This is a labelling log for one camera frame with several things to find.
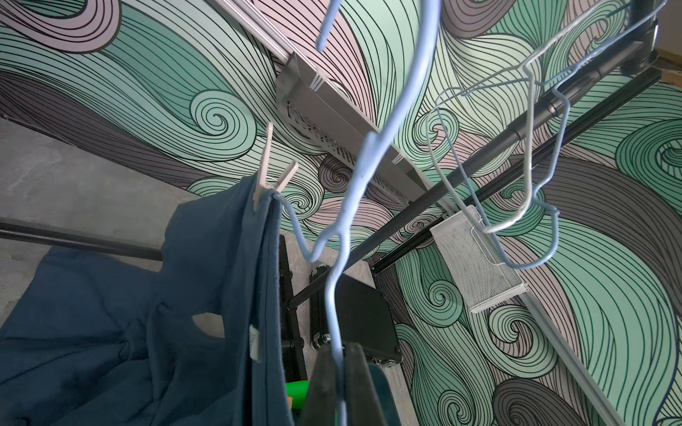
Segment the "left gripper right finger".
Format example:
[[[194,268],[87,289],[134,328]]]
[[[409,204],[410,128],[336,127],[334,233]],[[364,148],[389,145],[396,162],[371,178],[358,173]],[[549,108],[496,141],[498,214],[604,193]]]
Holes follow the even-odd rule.
[[[362,346],[345,349],[345,400],[349,425],[387,426]]]

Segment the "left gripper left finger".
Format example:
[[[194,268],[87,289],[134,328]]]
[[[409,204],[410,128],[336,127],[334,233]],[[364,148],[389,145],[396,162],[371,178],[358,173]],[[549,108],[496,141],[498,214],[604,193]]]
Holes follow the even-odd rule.
[[[337,422],[337,366],[331,347],[318,351],[305,405],[297,426],[333,426]]]

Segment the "white wire hanger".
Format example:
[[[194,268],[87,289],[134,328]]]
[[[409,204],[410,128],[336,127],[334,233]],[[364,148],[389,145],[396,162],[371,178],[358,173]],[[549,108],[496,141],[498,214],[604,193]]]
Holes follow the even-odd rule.
[[[474,204],[481,217],[480,220],[474,219],[472,216],[468,220],[481,234],[490,234],[494,236],[500,231],[515,225],[526,214],[527,210],[533,204],[540,204],[536,199],[536,194],[540,188],[533,186],[532,183],[532,160],[533,160],[533,140],[534,131],[537,126],[543,125],[552,117],[560,117],[562,119],[561,127],[557,133],[557,142],[561,142],[565,135],[565,129],[568,126],[568,118],[573,104],[582,99],[584,95],[591,90],[591,88],[600,81],[597,76],[602,67],[611,67],[612,60],[609,60],[605,55],[605,51],[609,50],[612,45],[617,44],[623,37],[621,34],[611,37],[604,42],[599,48],[588,53],[573,65],[566,67],[557,73],[556,76],[548,79],[545,82],[539,82],[532,72],[532,64],[536,62],[543,54],[548,51],[554,44],[569,35],[574,28],[577,28],[581,23],[587,20],[590,15],[594,14],[604,3],[598,1],[595,5],[586,9],[585,12],[578,15],[573,21],[567,24],[552,38],[548,39],[545,44],[536,48],[527,56],[524,62],[514,67],[507,67],[501,69],[495,74],[477,81],[476,83],[465,88],[452,88],[452,92],[456,97],[469,96],[474,92],[484,91],[493,87],[502,87],[509,84],[525,83],[527,85],[527,111],[524,115],[518,117],[511,122],[507,128],[498,137],[494,138],[488,145],[481,148],[478,152],[469,157],[467,162],[461,163],[456,152],[455,146],[449,136],[449,130],[446,125],[442,125],[444,132],[444,141],[448,143],[451,154],[456,160],[458,168],[456,172],[460,174],[462,181],[467,184],[469,177],[465,168],[472,165],[475,160],[482,161],[483,164],[489,163],[492,159],[499,156],[500,152],[510,145],[521,141],[524,143],[524,160],[522,163],[522,175],[524,178],[525,195],[520,207],[513,213],[508,220],[490,225],[485,218],[485,211],[481,207],[479,201]],[[433,151],[429,152],[433,167],[438,172],[442,181],[440,186],[448,190],[454,198],[460,211],[465,211],[465,202],[461,199],[455,189],[455,185],[450,181],[454,176],[452,174],[445,175],[436,160]]]

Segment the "slate blue t-shirt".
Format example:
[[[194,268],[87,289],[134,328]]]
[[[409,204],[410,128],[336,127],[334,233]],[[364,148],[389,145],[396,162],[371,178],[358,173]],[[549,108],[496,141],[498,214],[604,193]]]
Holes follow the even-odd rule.
[[[52,248],[1,328],[2,424],[292,424],[281,206],[256,186],[179,205],[157,272]]]

